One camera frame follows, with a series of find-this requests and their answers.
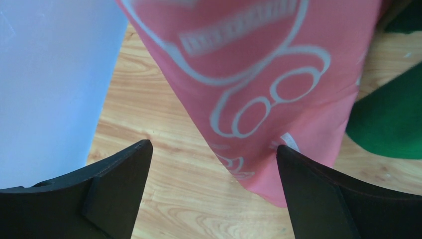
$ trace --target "pink plastic packaging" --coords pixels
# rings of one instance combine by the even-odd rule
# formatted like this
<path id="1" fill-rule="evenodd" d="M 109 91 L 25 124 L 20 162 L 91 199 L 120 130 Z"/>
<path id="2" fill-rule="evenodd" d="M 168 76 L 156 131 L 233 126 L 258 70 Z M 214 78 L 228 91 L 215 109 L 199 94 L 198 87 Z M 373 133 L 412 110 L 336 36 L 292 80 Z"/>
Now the pink plastic packaging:
<path id="1" fill-rule="evenodd" d="M 332 167 L 381 0 L 117 0 L 222 164 L 285 207 L 276 148 Z"/>

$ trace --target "light wood tabletop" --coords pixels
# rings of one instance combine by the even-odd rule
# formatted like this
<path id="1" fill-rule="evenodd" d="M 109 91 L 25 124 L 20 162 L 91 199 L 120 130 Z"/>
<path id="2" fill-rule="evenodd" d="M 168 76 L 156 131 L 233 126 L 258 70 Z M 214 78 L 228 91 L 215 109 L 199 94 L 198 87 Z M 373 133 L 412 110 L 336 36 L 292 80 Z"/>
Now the light wood tabletop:
<path id="1" fill-rule="evenodd" d="M 421 60 L 422 33 L 376 34 L 359 97 Z M 294 238 L 287 209 L 243 189 L 217 160 L 129 26 L 88 163 L 141 139 L 154 154 L 132 238 Z M 335 169 L 422 195 L 422 161 L 376 156 L 346 136 Z"/>

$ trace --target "dark green cloth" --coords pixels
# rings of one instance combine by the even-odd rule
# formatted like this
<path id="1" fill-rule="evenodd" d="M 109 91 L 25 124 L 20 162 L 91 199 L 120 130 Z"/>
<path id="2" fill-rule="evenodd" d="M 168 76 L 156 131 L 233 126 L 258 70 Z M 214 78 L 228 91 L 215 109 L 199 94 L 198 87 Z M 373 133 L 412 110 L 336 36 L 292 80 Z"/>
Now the dark green cloth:
<path id="1" fill-rule="evenodd" d="M 346 132 L 374 154 L 422 159 L 422 62 L 356 102 Z"/>
<path id="2" fill-rule="evenodd" d="M 405 34 L 422 31 L 422 0 L 413 0 L 387 25 L 385 31 Z"/>

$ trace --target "pink bag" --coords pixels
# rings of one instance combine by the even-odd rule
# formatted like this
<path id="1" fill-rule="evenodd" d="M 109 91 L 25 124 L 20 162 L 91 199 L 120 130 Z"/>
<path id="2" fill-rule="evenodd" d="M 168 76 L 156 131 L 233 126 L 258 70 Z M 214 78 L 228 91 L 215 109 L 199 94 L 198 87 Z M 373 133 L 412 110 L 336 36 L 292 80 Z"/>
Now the pink bag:
<path id="1" fill-rule="evenodd" d="M 222 164 L 285 207 L 280 144 L 332 167 L 381 0 L 117 0 Z"/>

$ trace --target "wooden floor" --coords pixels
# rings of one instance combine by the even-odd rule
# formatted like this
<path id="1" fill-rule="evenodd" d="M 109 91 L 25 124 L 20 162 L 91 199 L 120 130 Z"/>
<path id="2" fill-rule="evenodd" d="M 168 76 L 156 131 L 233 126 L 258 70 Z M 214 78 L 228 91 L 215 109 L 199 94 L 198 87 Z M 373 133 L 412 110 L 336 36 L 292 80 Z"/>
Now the wooden floor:
<path id="1" fill-rule="evenodd" d="M 359 97 L 421 61 L 421 43 L 420 33 L 378 34 Z M 287 209 L 244 190 L 219 163 L 129 26 L 89 163 L 145 138 L 154 156 L 134 239 L 294 238 Z M 422 161 L 375 156 L 347 137 L 335 169 L 422 194 Z"/>

